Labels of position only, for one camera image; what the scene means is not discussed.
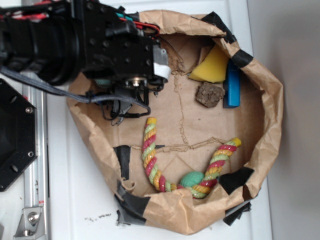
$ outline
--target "paper bag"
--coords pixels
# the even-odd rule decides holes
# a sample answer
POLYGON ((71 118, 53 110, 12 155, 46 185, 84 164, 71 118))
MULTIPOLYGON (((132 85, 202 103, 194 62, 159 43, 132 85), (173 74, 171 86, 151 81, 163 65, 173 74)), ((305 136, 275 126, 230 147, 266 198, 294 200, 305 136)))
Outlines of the paper bag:
MULTIPOLYGON (((189 235, 214 222, 235 218, 255 198, 279 151, 283 86, 260 62, 242 51, 236 38, 213 12, 205 17, 166 10, 139 14, 141 22, 160 26, 171 77, 157 96, 150 94, 157 118, 157 164, 174 183, 188 172, 204 172, 214 151, 234 137, 242 146, 231 156, 219 183, 204 199, 188 189, 157 192, 141 160, 147 116, 112 126, 96 104, 69 99, 80 135, 114 193, 119 221, 154 226, 189 235), (196 101, 198 81, 190 73, 217 44, 243 72, 240 107, 206 108, 196 101)), ((84 94, 95 88, 80 74, 69 90, 84 94)))

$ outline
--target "metal screw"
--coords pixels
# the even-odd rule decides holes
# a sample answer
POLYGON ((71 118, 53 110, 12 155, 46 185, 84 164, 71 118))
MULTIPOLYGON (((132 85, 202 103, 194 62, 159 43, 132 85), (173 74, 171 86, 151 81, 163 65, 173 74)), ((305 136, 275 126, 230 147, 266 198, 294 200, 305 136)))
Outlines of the metal screw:
POLYGON ((96 40, 94 38, 90 38, 89 43, 91 46, 94 46, 96 44, 96 40))
POLYGON ((28 215, 28 221, 31 223, 31 224, 36 224, 39 222, 39 219, 40 219, 40 216, 38 213, 36 212, 30 212, 29 215, 28 215))
POLYGON ((106 9, 104 7, 100 8, 100 13, 105 14, 106 13, 106 9))
POLYGON ((105 48, 107 48, 107 47, 109 47, 109 42, 108 42, 108 41, 103 41, 102 45, 103 45, 105 48))
POLYGON ((147 66, 150 66, 150 65, 151 65, 151 60, 148 59, 147 61, 145 61, 145 64, 146 64, 147 66))
POLYGON ((22 232, 22 236, 27 237, 32 235, 31 231, 29 229, 26 229, 22 232))
POLYGON ((34 112, 34 110, 32 109, 32 107, 27 107, 27 108, 25 109, 25 112, 26 112, 27 114, 32 114, 32 113, 34 112))
POLYGON ((88 3, 86 4, 86 8, 91 11, 91 10, 93 10, 95 7, 94 7, 94 5, 92 4, 92 2, 88 2, 88 3))

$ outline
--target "brown paper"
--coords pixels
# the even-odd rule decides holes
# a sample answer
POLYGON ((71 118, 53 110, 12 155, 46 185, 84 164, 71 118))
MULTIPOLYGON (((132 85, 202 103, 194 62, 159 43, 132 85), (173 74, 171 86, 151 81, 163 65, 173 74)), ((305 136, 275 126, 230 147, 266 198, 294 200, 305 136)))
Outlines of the brown paper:
MULTIPOLYGON (((110 189, 117 194, 117 181, 130 193, 150 201, 143 217, 149 226, 182 234, 193 234, 225 216, 225 211, 257 196, 262 182, 274 163, 280 145, 283 113, 283 86, 257 60, 242 68, 240 107, 226 109, 222 101, 206 108, 196 101, 200 82, 188 79, 213 43, 232 57, 237 42, 226 43, 225 34, 214 25, 171 11, 141 12, 142 22, 161 27, 162 46, 167 49, 172 75, 158 96, 150 94, 151 116, 157 118, 157 164, 166 179, 178 184, 190 171, 204 172, 212 154, 234 137, 242 146, 231 156, 222 174, 233 173, 243 166, 254 170, 244 187, 228 195, 217 184, 205 199, 193 199, 189 190, 156 193, 145 175, 141 145, 147 116, 125 119, 119 126, 102 118, 95 104, 68 100, 73 119, 95 163, 110 189), (131 146, 129 179, 121 178, 120 164, 113 147, 131 146)), ((84 94, 94 88, 82 74, 70 91, 84 94)), ((133 112, 143 110, 134 106, 133 112)))

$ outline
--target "rope toy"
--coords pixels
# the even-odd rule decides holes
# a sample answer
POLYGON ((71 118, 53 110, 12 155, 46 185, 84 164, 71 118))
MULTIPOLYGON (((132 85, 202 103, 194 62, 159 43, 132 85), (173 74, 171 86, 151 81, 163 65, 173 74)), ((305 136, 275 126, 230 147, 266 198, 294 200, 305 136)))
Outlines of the rope toy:
POLYGON ((237 147, 241 145, 240 139, 236 137, 221 145, 214 152, 205 174, 198 171, 189 172, 181 179, 179 185, 176 185, 166 180, 156 164, 156 124, 156 118, 149 117, 147 119, 142 146, 141 158, 145 174, 149 178, 150 183, 160 192, 172 192, 176 189, 186 188, 191 191, 194 198, 205 198, 218 183, 217 178, 220 176, 223 165, 230 159, 230 156, 237 150, 237 147))

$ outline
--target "black cable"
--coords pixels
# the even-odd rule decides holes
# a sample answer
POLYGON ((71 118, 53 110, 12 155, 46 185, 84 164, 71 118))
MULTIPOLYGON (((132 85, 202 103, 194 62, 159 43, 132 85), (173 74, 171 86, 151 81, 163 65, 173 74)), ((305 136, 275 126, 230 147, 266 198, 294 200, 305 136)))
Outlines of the black cable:
POLYGON ((100 96, 86 97, 83 95, 77 95, 77 94, 71 93, 69 91, 64 91, 64 90, 58 89, 45 81, 38 81, 38 80, 32 79, 30 77, 21 75, 20 73, 13 71, 13 70, 10 70, 9 68, 7 68, 5 66, 1 66, 0 73, 2 73, 3 75, 5 75, 13 80, 20 82, 22 84, 29 85, 31 87, 34 87, 34 88, 39 89, 41 91, 44 91, 46 93, 58 95, 58 96, 66 96, 68 98, 75 99, 81 103, 89 104, 89 103, 98 103, 98 102, 103 102, 103 101, 119 100, 119 101, 123 101, 126 103, 136 104, 136 105, 146 109, 147 113, 142 113, 143 116, 145 114, 148 115, 151 113, 151 109, 149 106, 147 106, 146 104, 144 104, 142 102, 139 102, 137 99, 134 99, 133 97, 115 95, 115 94, 105 94, 105 95, 100 95, 100 96))

